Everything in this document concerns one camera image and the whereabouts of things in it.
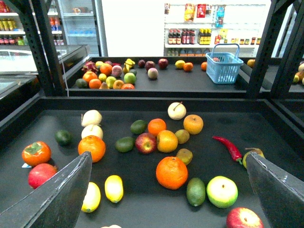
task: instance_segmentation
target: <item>blue basket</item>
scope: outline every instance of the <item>blue basket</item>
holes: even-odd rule
[[[237,45],[236,54],[229,52],[214,52],[219,45]],[[244,62],[238,58],[239,45],[238,44],[217,44],[214,46],[212,52],[206,53],[207,57],[207,75],[216,84],[232,84],[236,82],[239,69]],[[219,62],[214,61],[213,58],[218,58]]]

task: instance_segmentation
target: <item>red chili pepper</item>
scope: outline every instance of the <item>red chili pepper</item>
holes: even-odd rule
[[[219,136],[213,136],[212,138],[220,141],[222,144],[224,144],[227,147],[232,159],[235,162],[239,162],[241,165],[243,164],[242,163],[243,156],[239,152],[238,148],[232,142],[230,142],[228,139]]]

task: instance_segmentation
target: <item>refrigerator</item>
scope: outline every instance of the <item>refrigerator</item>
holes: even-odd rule
[[[65,28],[66,45],[88,45],[91,50],[90,57],[106,56],[106,40],[102,32],[103,15],[96,10],[102,8],[101,1],[57,0],[57,2]]]

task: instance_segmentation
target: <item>glass door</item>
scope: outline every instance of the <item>glass door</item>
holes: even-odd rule
[[[93,1],[58,0],[66,31],[66,44],[89,45],[90,56],[100,56],[100,45]]]

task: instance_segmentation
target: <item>white wall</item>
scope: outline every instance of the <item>white wall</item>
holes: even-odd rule
[[[164,1],[102,0],[109,57],[163,56]]]

